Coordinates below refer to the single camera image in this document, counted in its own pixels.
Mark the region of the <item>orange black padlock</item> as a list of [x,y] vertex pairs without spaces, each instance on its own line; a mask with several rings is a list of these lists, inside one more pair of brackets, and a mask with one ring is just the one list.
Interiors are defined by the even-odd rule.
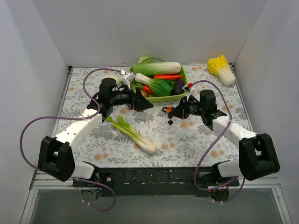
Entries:
[[162,112],[169,114],[173,110],[173,107],[163,107]]

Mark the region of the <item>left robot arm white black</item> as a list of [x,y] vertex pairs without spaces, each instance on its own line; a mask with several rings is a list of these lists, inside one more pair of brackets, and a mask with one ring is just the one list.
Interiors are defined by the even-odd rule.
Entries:
[[46,136],[39,153],[38,169],[65,182],[70,178],[83,178],[90,187],[99,183],[95,167],[87,162],[74,160],[73,150],[94,128],[102,124],[113,112],[113,107],[127,105],[133,110],[144,111],[153,107],[140,89],[129,89],[125,84],[117,86],[113,78],[104,78],[90,104],[79,120],[73,122],[54,137]]

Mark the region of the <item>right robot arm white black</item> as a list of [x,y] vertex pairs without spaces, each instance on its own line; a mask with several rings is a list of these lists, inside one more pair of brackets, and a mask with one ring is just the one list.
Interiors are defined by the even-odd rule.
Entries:
[[183,97],[177,107],[169,107],[165,112],[169,118],[200,116],[205,126],[238,147],[238,160],[218,162],[212,166],[211,179],[214,184],[220,186],[230,177],[242,176],[252,181],[279,172],[280,164],[271,136],[257,134],[232,122],[227,114],[217,108],[212,90],[203,90],[199,100],[194,96]]

